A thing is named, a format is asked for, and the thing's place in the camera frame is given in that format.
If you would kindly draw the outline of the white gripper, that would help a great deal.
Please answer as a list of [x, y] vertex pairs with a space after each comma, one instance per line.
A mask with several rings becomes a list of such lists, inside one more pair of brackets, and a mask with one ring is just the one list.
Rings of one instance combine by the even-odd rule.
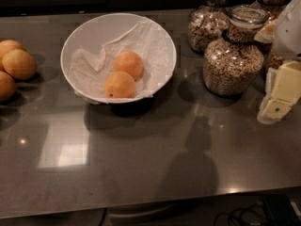
[[[273, 51], [284, 59], [300, 60], [301, 0], [291, 0], [277, 20], [265, 24], [254, 40], [273, 43]], [[289, 61], [278, 69], [270, 68], [266, 75], [265, 92], [257, 121], [274, 124], [281, 121], [301, 98], [301, 62]]]

